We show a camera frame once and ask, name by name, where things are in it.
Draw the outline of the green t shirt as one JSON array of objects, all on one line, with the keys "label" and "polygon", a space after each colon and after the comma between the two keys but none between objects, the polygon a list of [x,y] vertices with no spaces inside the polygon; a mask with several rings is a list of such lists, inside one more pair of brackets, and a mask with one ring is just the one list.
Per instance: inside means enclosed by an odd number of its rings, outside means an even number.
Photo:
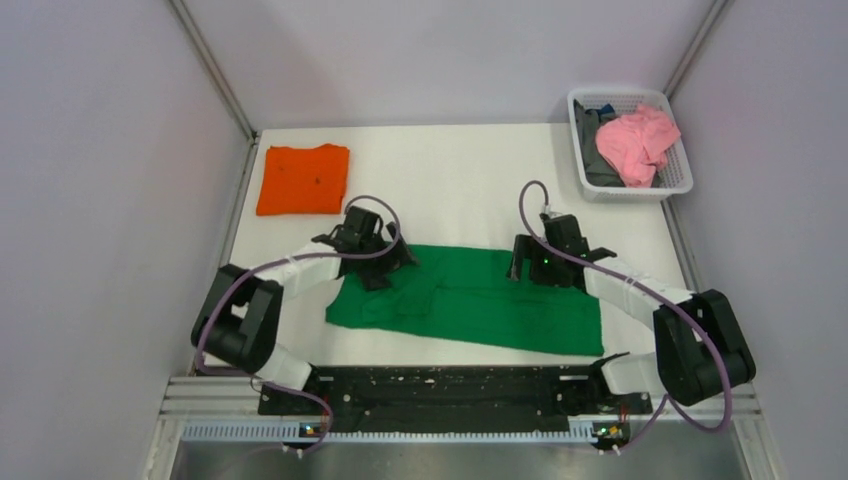
[{"label": "green t shirt", "polygon": [[532,352],[597,357],[604,352],[597,299],[575,288],[514,282],[506,250],[414,245],[418,264],[365,289],[344,279],[327,323]]}]

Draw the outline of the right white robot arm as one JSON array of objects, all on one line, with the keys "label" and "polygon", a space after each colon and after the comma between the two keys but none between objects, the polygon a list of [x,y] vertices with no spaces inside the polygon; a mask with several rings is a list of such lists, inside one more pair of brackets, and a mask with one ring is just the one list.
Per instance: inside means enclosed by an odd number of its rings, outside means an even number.
[{"label": "right white robot arm", "polygon": [[541,217],[544,235],[515,237],[507,276],[575,288],[609,303],[653,334],[654,350],[616,354],[586,385],[589,404],[612,412],[631,393],[661,392],[693,406],[751,382],[757,366],[725,294],[672,287],[603,247],[591,248],[573,215]]}]

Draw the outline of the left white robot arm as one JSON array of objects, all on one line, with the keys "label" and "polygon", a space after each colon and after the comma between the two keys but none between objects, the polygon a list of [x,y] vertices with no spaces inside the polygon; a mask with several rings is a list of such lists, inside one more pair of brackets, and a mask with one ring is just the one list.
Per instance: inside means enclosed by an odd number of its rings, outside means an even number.
[{"label": "left white robot arm", "polygon": [[330,232],[313,237],[282,259],[251,269],[220,267],[191,332],[197,354],[225,362],[237,374],[282,393],[297,413],[320,399],[315,367],[277,339],[282,306],[307,290],[355,275],[368,291],[386,289],[395,271],[419,265],[396,220],[349,207]]}]

